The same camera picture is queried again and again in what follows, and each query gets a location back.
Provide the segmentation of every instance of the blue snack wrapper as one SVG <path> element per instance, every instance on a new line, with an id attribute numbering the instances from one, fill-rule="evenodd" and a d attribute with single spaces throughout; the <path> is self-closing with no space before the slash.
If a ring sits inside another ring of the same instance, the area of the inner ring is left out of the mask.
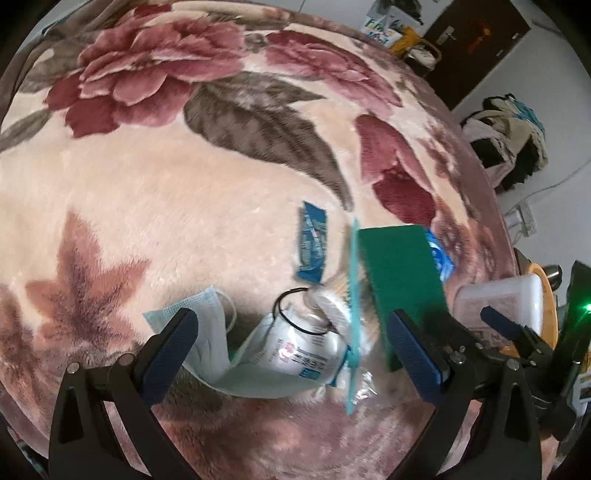
<path id="1" fill-rule="evenodd" d="M 453 264 L 452 259 L 449 258 L 447 253 L 445 253 L 443 247 L 439 245 L 439 241 L 435 238 L 435 235 L 433 235 L 428 228 L 425 228 L 425 237 L 427 238 L 427 243 L 431 247 L 433 260 L 435 261 L 435 266 L 439 272 L 439 280 L 441 280 L 441 283 L 445 283 L 456 266 Z"/>
<path id="2" fill-rule="evenodd" d="M 320 283 L 326 257 L 326 211 L 304 202 L 300 234 L 300 269 L 302 280 Z"/>

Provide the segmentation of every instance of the green scouring pad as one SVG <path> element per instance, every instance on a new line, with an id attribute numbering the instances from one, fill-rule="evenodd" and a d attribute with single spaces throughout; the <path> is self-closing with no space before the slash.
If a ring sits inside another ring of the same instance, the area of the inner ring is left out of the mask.
<path id="1" fill-rule="evenodd" d="M 391 370 L 402 367 L 386 337 L 390 313 L 404 309 L 416 324 L 447 313 L 433 254 L 421 225 L 359 231 L 363 262 L 381 322 L 382 341 Z"/>

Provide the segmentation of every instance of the electrical cable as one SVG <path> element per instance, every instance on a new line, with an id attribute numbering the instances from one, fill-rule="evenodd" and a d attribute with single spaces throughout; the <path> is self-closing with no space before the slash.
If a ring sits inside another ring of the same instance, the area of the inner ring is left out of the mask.
<path id="1" fill-rule="evenodd" d="M 589 165 L 591 163 L 591 158 L 588 159 L 585 163 L 583 163 L 579 168 L 577 168 L 574 172 L 572 172 L 570 175 L 568 175 L 567 177 L 563 178 L 562 180 L 560 180 L 557 183 L 554 183 L 553 185 L 550 185 L 549 187 L 545 187 L 543 189 L 540 190 L 536 190 L 535 192 L 530 193 L 529 195 L 526 195 L 525 197 L 523 197 L 519 202 L 517 202 L 516 204 L 513 205 L 513 207 L 511 207 L 509 210 L 507 210 L 503 216 L 508 215 L 509 213 L 511 213 L 521 202 L 526 201 L 529 198 L 532 198 L 534 195 L 538 195 L 539 193 L 542 192 L 546 192 L 548 190 L 552 190 L 555 189 L 556 187 L 560 187 L 563 183 L 569 181 L 571 178 L 573 178 L 577 173 L 579 173 L 581 170 L 583 170 L 587 165 Z"/>
<path id="2" fill-rule="evenodd" d="M 307 287 L 298 287 L 298 288 L 292 288 L 291 290 L 287 290 L 285 292 L 283 292 L 281 295 L 279 295 L 275 301 L 275 303 L 273 304 L 273 319 L 275 320 L 277 318 L 275 311 L 279 311 L 279 315 L 281 316 L 282 319 L 284 319 L 287 323 L 289 323 L 293 328 L 295 328 L 296 330 L 299 330 L 302 333 L 306 333 L 308 335 L 314 335 L 314 336 L 320 336 L 320 335 L 325 335 L 327 334 L 330 330 L 327 329 L 325 332 L 310 332 L 309 330 L 305 330 L 302 327 L 297 326 L 295 323 L 293 323 L 289 318 L 287 318 L 287 315 L 285 315 L 285 313 L 283 313 L 283 309 L 281 308 L 281 301 L 287 297 L 288 295 L 291 295 L 293 293 L 298 293 L 301 291 L 307 291 L 308 288 Z"/>

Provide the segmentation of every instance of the floral blanket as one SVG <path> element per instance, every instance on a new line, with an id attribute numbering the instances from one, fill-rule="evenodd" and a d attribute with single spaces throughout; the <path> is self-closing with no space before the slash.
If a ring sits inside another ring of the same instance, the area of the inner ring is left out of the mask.
<path id="1" fill-rule="evenodd" d="M 214 284 L 236 303 L 239 344 L 298 285 L 303 200 L 327 210 L 325 278 L 346 268 L 354 216 L 431 228 L 456 265 L 449 302 L 516 273 L 458 124 L 346 27 L 252 4 L 95 0 L 0 83 L 0 409 L 43 454 L 66 365 L 137 351 L 142 312 Z M 181 371 L 154 413 L 204 479 L 384 479 L 431 413 L 404 372 L 387 376 L 347 416 L 330 389 L 230 398 Z"/>

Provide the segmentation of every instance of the clothes pile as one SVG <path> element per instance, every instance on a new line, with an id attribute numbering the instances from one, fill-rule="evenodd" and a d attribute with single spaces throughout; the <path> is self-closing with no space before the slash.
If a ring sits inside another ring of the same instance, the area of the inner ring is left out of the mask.
<path id="1" fill-rule="evenodd" d="M 544 125 L 512 94 L 488 97 L 462 122 L 494 188 L 510 190 L 548 164 Z"/>

